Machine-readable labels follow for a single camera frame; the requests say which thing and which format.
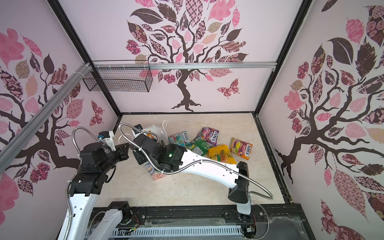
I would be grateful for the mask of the floral white paper bag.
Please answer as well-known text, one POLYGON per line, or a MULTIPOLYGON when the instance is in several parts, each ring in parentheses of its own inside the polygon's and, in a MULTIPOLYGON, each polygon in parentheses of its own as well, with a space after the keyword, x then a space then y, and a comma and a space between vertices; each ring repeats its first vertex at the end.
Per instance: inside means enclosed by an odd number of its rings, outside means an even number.
MULTIPOLYGON (((149 126, 147 128, 143 128, 144 131, 148 132, 148 133, 144 133, 144 135, 146 135, 146 134, 155 135, 158 138, 155 141, 158 141, 159 144, 165 146, 168 144, 167 133, 165 130, 166 126, 167 126, 167 121, 163 121, 163 125, 161 127, 156 126, 156 125, 152 125, 152 126, 149 126)), ((153 181, 157 181, 157 180, 164 178, 166 176, 166 175, 160 173, 159 171, 155 170, 153 168, 153 166, 148 161, 146 163, 144 163, 143 165, 146 167, 146 169, 147 169, 148 173, 150 174, 153 181)))

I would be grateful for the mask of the orange white snack packet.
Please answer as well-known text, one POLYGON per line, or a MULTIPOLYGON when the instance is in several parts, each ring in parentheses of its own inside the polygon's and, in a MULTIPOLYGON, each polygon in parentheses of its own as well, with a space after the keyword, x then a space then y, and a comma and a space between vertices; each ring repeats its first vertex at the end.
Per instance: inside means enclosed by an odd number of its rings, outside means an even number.
POLYGON ((149 137, 152 140, 157 140, 158 138, 155 135, 152 134, 146 134, 147 137, 149 137))

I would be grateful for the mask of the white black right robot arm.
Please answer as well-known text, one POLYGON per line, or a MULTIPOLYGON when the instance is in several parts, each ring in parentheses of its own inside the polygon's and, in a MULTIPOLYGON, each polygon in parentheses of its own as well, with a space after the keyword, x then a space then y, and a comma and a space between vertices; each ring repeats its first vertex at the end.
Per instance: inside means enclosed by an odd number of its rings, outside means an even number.
POLYGON ((162 146, 143 134, 130 141, 130 148, 139 164, 149 162, 153 169, 163 175, 188 173, 221 183, 229 188, 228 199, 236 203, 237 212, 245 216, 251 214, 251 180, 246 163, 214 161, 175 144, 162 146))

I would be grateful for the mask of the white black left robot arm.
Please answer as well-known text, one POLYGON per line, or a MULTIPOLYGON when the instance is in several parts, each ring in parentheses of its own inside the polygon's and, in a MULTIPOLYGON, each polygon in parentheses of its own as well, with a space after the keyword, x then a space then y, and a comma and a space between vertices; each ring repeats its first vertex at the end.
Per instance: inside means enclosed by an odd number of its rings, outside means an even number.
POLYGON ((82 163, 66 187, 67 214, 59 240, 83 240, 94 206, 104 184, 111 181, 110 170, 129 158, 129 143, 116 146, 113 151, 102 143, 92 143, 80 151, 82 163))

